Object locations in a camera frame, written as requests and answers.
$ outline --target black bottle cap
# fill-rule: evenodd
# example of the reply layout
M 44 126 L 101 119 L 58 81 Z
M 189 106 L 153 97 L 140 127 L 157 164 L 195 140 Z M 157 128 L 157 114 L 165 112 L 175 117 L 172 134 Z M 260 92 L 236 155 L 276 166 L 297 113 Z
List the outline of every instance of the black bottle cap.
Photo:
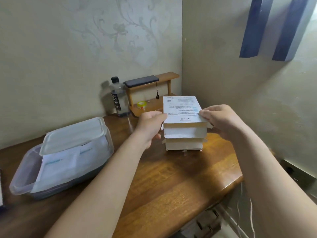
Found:
M 112 81 L 112 83 L 119 82 L 119 78 L 118 77 L 112 77 L 111 81 Z

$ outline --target table surface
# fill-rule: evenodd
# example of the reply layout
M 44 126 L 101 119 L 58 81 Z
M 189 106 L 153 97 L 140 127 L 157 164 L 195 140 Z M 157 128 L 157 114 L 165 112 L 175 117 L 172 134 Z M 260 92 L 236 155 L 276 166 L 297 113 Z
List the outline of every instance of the table surface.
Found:
M 137 118 L 104 119 L 117 150 L 133 131 Z M 163 138 L 152 143 L 141 157 L 114 238 L 167 237 L 219 202 L 242 181 L 231 143 L 217 134 L 208 134 L 207 139 L 203 151 L 187 154 L 166 151 Z M 1 183 L 7 207 L 0 214 L 0 237 L 43 237 L 90 182 L 40 201 L 28 195 L 12 195 L 9 184 L 22 157 L 42 140 L 43 137 L 0 150 Z

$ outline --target white plastic lid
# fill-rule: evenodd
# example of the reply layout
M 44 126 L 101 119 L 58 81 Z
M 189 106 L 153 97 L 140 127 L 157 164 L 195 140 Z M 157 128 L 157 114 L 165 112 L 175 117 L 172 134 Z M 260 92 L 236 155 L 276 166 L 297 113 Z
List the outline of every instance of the white plastic lid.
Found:
M 84 145 L 105 135 L 105 133 L 106 124 L 101 117 L 56 129 L 46 134 L 40 150 L 40 156 Z

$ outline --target water bottle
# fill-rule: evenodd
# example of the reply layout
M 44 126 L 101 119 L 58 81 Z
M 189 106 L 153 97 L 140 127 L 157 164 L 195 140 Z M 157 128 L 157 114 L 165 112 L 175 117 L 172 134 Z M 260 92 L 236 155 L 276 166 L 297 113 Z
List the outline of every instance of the water bottle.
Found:
M 117 114 L 119 117 L 128 116 L 130 114 L 130 108 L 128 96 L 125 91 L 125 85 L 119 82 L 118 77 L 112 77 L 111 81 L 111 95 L 113 98 L 114 106 L 117 110 Z

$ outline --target smartphone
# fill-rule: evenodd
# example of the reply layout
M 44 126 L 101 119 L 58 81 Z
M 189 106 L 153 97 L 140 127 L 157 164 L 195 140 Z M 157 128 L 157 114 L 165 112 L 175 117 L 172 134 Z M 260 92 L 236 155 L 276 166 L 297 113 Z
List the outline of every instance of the smartphone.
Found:
M 124 84 L 128 87 L 128 88 L 133 88 L 133 87 L 137 87 L 143 84 L 148 84 L 148 83 L 153 83 L 153 82 L 157 82 L 159 81 L 159 78 L 152 75 L 152 76 L 147 76 L 147 77 L 143 77 L 143 78 L 136 78 L 136 79 L 132 79 L 129 81 L 125 81 Z

